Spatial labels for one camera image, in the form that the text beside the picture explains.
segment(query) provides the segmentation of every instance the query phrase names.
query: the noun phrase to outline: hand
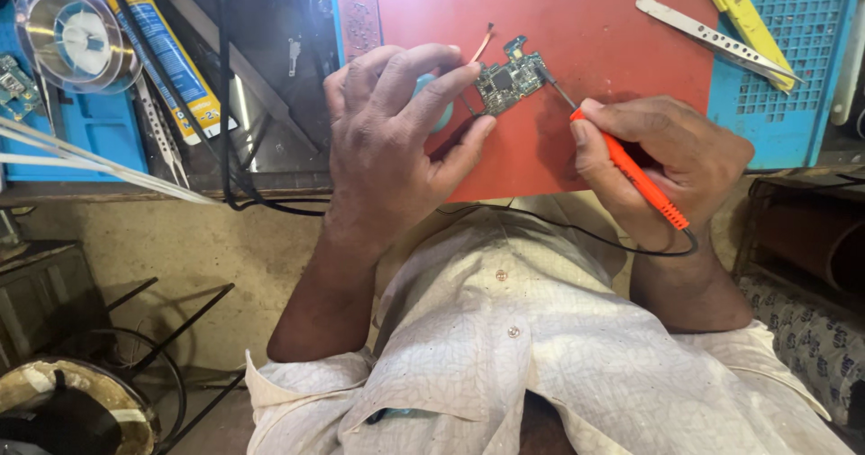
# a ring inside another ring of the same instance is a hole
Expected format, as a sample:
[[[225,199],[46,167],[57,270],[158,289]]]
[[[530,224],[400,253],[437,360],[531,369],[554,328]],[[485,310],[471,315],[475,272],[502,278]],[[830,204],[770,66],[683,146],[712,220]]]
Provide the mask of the hand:
[[[441,76],[412,98],[418,77],[437,68]],[[376,48],[324,80],[334,183],[325,230],[381,254],[445,201],[480,160],[496,119],[477,119],[440,162],[424,141],[479,75],[479,64],[460,66],[458,47],[429,44]]]
[[[610,161],[599,129],[639,142],[661,165],[646,169],[646,174],[679,208],[691,230],[708,237],[709,220],[753,158],[751,143],[669,96],[614,105],[588,98],[581,108],[587,120],[571,125],[577,171],[622,229],[648,250],[688,249],[683,234]]]

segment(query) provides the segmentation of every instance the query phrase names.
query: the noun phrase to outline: clear plastic spool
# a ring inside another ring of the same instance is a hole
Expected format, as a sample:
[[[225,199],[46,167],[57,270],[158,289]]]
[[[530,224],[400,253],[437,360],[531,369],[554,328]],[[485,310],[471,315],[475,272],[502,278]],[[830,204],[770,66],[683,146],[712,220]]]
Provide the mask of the clear plastic spool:
[[[105,0],[17,0],[15,29],[27,61],[64,91],[117,93],[141,74]]]

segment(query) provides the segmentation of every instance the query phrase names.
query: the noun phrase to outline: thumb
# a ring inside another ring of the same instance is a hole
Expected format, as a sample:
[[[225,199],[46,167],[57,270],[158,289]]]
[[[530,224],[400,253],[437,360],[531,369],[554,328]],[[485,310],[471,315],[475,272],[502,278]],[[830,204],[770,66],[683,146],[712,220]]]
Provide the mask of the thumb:
[[[588,120],[571,123],[577,142],[577,173],[589,184],[598,200],[614,217],[625,209],[643,206],[643,199],[631,182],[616,168],[600,130]]]
[[[496,118],[478,118],[463,134],[460,144],[447,152],[440,162],[432,164],[432,184],[435,188],[450,193],[463,178],[481,161],[483,141],[496,127]]]

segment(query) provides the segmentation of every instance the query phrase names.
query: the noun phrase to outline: red work surface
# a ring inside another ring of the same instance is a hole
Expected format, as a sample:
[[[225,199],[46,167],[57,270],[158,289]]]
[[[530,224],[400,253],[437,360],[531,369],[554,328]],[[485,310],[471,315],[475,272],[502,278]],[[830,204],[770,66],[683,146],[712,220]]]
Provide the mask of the red work surface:
[[[496,24],[481,61],[507,63],[505,43],[520,34],[524,51],[539,51],[550,72],[577,104],[669,94],[705,112],[713,53],[636,7],[636,0],[378,0],[385,44],[459,45],[467,59],[487,23]],[[658,0],[714,27],[711,0]],[[466,92],[474,107],[480,96]],[[482,200],[586,189],[574,172],[575,146],[568,104],[550,85],[498,117],[483,159],[449,201]],[[427,140],[432,153],[470,118],[454,103],[451,123]]]

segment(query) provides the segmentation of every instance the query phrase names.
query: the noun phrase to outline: circuit board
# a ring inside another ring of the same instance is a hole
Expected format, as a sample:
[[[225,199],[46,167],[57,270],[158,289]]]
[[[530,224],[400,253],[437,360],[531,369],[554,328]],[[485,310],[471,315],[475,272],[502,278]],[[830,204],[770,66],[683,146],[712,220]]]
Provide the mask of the circuit board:
[[[481,63],[481,76],[475,81],[484,106],[479,115],[497,116],[546,83],[539,70],[546,68],[546,63],[537,51],[523,53],[525,42],[525,36],[518,36],[504,46],[504,54],[510,60],[504,65],[496,63],[487,67]]]
[[[12,101],[18,103],[17,108],[9,105]],[[0,53],[0,106],[8,110],[16,121],[21,121],[31,111],[45,114],[36,84],[9,53]]]

